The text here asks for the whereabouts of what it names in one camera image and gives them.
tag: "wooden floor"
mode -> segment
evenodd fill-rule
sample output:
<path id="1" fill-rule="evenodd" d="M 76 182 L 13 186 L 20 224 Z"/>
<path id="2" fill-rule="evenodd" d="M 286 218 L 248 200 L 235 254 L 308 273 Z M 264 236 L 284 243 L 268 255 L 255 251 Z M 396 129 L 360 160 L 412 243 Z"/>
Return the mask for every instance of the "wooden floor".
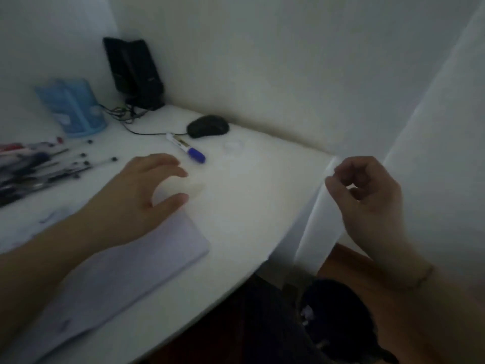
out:
<path id="1" fill-rule="evenodd" d="M 401 364 L 443 363 L 426 338 L 416 329 L 405 306 L 400 304 L 397 294 L 386 287 L 384 275 L 370 259 L 337 244 L 318 276 L 343 282 L 360 296 L 373 314 L 378 327 L 380 345 L 396 355 Z M 240 341 L 237 332 L 227 331 L 228 327 L 238 326 L 238 318 L 231 314 L 235 309 L 231 308 L 230 300 L 231 298 L 222 303 L 172 343 L 153 353 L 148 362 L 238 362 L 236 357 L 239 355 L 229 348 L 234 345 L 228 344 Z M 218 322 L 231 324 L 220 326 Z"/>

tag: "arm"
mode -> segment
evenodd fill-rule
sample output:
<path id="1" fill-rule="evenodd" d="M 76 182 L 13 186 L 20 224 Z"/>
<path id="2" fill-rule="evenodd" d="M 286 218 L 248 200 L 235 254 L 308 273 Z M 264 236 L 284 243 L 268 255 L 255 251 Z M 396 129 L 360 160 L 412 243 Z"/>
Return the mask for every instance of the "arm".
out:
<path id="1" fill-rule="evenodd" d="M 443 358 L 482 363 L 485 313 L 409 244 L 401 189 L 384 166 L 373 157 L 347 158 L 325 184 L 349 236 L 391 277 Z"/>
<path id="2" fill-rule="evenodd" d="M 151 204 L 157 185 L 186 177 L 167 154 L 132 159 L 81 210 L 0 255 L 0 349 L 42 310 L 77 265 L 104 249 L 145 235 L 187 202 L 176 194 Z"/>

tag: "black electronic device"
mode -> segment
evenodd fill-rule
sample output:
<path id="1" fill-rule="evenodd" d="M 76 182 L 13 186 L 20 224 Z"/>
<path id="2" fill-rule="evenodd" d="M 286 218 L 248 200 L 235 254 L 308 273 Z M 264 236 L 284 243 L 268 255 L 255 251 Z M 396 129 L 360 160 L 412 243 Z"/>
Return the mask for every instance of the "black electronic device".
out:
<path id="1" fill-rule="evenodd" d="M 191 138 L 211 135 L 223 135 L 229 131 L 226 119 L 217 115 L 205 115 L 187 125 L 187 134 Z"/>
<path id="2" fill-rule="evenodd" d="M 163 107 L 163 83 L 147 43 L 105 37 L 103 45 L 116 89 L 127 96 L 125 103 L 151 111 Z"/>

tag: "blue pen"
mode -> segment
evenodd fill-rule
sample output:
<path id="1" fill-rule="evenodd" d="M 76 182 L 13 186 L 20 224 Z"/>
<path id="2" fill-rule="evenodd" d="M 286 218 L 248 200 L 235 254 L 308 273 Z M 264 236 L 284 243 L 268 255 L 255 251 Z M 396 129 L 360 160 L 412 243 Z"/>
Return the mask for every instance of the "blue pen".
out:
<path id="1" fill-rule="evenodd" d="M 189 157 L 192 158 L 194 161 L 197 161 L 200 164 L 203 164 L 206 161 L 206 156 L 200 153 L 197 149 L 192 148 L 190 145 L 185 143 L 176 135 L 168 133 L 165 136 L 169 141 L 171 141 L 173 144 L 175 144 L 177 147 L 187 153 Z"/>

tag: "mouse cable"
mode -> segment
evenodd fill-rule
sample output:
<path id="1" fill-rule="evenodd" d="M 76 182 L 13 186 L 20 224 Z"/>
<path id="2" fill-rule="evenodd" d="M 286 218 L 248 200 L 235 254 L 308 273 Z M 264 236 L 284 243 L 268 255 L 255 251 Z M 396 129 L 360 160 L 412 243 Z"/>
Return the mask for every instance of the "mouse cable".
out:
<path id="1" fill-rule="evenodd" d="M 103 105 L 100 105 L 100 107 L 108 114 L 110 115 L 113 119 L 115 119 L 116 121 L 118 121 L 122 126 L 123 128 L 125 128 L 127 131 L 129 131 L 131 134 L 135 134 L 135 135 L 166 135 L 166 134 L 170 134 L 170 133 L 137 133 L 136 131 L 133 131 L 131 129 L 129 129 L 125 124 L 133 124 L 133 122 L 135 121 L 135 119 L 137 118 L 140 118 L 142 117 L 143 115 L 145 115 L 147 112 L 149 112 L 150 110 L 147 109 L 146 111 L 143 111 L 141 113 L 135 113 L 135 107 L 134 106 L 131 106 L 129 108 L 125 108 L 125 107 L 116 107 L 114 109 L 108 109 L 106 108 L 105 106 Z M 124 116 L 126 115 L 126 113 L 130 113 L 130 116 L 127 117 L 127 118 L 124 118 Z M 184 134 L 174 134 L 174 135 L 178 135 L 178 136 L 182 136 L 182 135 L 187 135 L 187 133 L 184 133 Z"/>

